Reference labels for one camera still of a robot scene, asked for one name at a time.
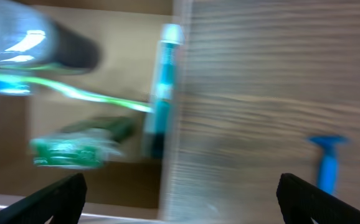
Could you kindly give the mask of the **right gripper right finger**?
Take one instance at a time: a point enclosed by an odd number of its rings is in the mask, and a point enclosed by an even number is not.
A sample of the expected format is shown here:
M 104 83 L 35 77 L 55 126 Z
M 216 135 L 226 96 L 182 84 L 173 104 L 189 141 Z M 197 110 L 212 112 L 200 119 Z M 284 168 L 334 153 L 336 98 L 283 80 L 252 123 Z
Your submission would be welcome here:
M 360 224 L 360 210 L 291 173 L 281 175 L 276 195 L 285 224 Z

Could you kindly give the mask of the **teal toothpaste tube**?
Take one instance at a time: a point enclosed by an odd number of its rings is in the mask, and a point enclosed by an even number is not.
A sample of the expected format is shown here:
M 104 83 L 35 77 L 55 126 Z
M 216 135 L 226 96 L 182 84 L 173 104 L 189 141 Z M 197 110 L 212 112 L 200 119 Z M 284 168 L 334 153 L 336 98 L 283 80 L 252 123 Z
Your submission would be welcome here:
M 176 81 L 176 55 L 183 40 L 184 35 L 180 25 L 162 26 L 149 94 L 151 111 L 146 113 L 143 130 L 143 152 L 146 157 L 152 159 L 163 158 Z

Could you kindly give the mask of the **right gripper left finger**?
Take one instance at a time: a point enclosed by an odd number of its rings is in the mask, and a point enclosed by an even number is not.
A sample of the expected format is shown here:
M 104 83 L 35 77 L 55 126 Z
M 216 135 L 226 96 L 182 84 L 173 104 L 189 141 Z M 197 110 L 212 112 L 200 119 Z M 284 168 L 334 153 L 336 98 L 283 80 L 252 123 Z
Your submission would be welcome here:
M 0 210 L 0 224 L 77 224 L 86 193 L 83 174 L 70 175 Z

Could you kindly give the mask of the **green toothbrush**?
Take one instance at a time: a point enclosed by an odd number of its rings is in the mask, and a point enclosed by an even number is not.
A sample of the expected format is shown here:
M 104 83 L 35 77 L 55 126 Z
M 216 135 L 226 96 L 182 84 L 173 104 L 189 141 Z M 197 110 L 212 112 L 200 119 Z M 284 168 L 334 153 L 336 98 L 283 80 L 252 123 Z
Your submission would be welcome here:
M 142 111 L 146 113 L 153 112 L 152 106 L 149 103 L 126 100 L 122 98 L 115 98 L 112 96 L 101 95 L 98 93 L 92 93 L 90 91 L 81 90 L 74 86 L 64 84 L 62 82 L 53 81 L 40 77 L 30 77 L 22 75 L 6 75 L 0 73 L 0 82 L 8 83 L 13 86 L 14 84 L 31 83 L 36 85 L 42 85 L 52 90 L 61 92 L 61 94 L 78 100 L 92 101 L 97 103 L 108 103 L 113 105 L 122 106 L 136 111 Z

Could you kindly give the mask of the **green soap packet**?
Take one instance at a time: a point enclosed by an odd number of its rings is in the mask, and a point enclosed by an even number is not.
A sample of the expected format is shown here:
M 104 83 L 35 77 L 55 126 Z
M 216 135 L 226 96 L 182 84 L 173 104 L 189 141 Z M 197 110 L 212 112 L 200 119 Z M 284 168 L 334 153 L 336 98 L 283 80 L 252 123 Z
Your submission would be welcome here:
M 124 157 L 119 145 L 132 137 L 133 118 L 94 117 L 30 140 L 34 165 L 64 169 L 97 169 L 111 159 Z

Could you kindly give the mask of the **blue disposable razor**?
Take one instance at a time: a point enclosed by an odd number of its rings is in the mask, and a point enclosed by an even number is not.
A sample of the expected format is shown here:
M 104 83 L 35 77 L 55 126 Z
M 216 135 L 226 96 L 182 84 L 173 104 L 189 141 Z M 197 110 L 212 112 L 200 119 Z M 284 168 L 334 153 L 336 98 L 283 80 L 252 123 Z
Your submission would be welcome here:
M 322 150 L 318 164 L 316 186 L 327 194 L 333 195 L 338 178 L 337 146 L 346 143 L 348 139 L 340 135 L 316 135 L 310 136 L 308 140 Z

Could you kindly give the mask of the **clear soap pump bottle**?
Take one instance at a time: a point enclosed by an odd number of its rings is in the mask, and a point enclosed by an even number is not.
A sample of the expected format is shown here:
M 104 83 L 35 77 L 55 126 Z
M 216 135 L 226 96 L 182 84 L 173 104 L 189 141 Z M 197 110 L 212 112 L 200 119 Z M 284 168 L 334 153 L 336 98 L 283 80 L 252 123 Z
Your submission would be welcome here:
M 0 1 L 0 68 L 83 73 L 99 59 L 93 40 L 33 7 Z

